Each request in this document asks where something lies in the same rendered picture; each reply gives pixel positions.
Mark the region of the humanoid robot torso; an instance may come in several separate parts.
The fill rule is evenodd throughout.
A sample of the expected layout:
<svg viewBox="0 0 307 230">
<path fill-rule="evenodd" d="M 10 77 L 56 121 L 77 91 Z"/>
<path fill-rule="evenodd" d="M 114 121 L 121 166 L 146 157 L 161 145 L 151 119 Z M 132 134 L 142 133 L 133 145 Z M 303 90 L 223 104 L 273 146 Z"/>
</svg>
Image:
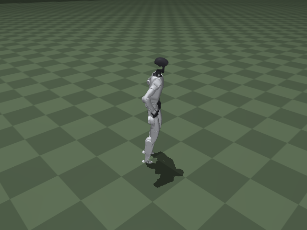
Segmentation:
<svg viewBox="0 0 307 230">
<path fill-rule="evenodd" d="M 162 74 L 161 74 L 162 75 Z M 160 74 L 158 74 L 158 76 L 153 76 L 153 74 L 151 75 L 151 79 L 150 79 L 150 85 L 149 85 L 149 88 L 151 87 L 151 84 L 153 83 L 154 80 L 158 79 L 160 82 L 161 82 L 161 86 L 156 90 L 156 92 L 150 97 L 151 99 L 151 103 L 152 103 L 152 106 L 154 107 L 154 109 L 156 111 L 159 110 L 158 108 L 158 101 L 159 101 L 159 98 L 160 98 L 160 95 L 161 95 L 161 92 L 162 92 L 162 89 L 164 87 L 164 78 L 163 78 L 163 75 L 162 77 L 160 77 Z M 148 111 L 148 116 L 150 116 L 150 113 Z"/>
</svg>

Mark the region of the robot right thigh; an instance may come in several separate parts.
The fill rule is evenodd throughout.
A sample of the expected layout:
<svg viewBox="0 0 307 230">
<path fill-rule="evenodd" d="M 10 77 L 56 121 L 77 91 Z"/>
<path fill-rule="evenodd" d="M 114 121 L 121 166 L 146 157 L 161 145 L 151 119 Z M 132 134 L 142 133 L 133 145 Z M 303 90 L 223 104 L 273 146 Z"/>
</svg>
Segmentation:
<svg viewBox="0 0 307 230">
<path fill-rule="evenodd" d="M 151 124 L 150 127 L 151 137 L 146 138 L 145 142 L 147 140 L 150 140 L 153 145 L 156 142 L 159 135 L 159 130 L 160 130 L 159 118 L 157 116 L 153 118 L 153 115 L 150 113 L 150 116 L 148 116 L 148 124 Z"/>
</svg>

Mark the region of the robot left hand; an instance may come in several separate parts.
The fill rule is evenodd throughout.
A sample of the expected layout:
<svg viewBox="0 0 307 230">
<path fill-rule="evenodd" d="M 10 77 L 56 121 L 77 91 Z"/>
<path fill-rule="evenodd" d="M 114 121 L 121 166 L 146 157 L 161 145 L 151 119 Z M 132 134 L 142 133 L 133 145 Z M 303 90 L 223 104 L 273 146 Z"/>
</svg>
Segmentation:
<svg viewBox="0 0 307 230">
<path fill-rule="evenodd" d="M 160 108 L 161 108 L 161 102 L 160 102 L 160 100 L 158 101 L 157 105 L 158 105 L 158 108 L 159 108 L 159 110 L 160 110 Z"/>
</svg>

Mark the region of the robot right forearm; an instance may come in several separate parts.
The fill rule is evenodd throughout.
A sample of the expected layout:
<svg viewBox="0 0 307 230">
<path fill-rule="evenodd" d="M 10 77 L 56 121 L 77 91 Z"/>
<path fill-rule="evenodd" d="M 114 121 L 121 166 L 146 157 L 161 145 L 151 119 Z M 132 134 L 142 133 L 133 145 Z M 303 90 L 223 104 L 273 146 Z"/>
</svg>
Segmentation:
<svg viewBox="0 0 307 230">
<path fill-rule="evenodd" d="M 155 111 L 154 107 L 152 106 L 150 98 L 147 98 L 145 107 L 148 109 L 149 112 L 151 112 L 153 115 L 155 115 L 156 111 Z"/>
</svg>

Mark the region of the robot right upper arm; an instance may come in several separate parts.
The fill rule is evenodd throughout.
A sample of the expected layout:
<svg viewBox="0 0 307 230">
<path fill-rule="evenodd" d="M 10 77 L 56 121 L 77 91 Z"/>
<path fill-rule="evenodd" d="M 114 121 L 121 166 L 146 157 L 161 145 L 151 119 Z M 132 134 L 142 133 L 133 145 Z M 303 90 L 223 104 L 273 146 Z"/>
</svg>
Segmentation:
<svg viewBox="0 0 307 230">
<path fill-rule="evenodd" d="M 147 98 L 150 98 L 160 86 L 161 82 L 158 79 L 154 80 L 147 93 L 142 97 L 142 102 L 146 103 Z"/>
</svg>

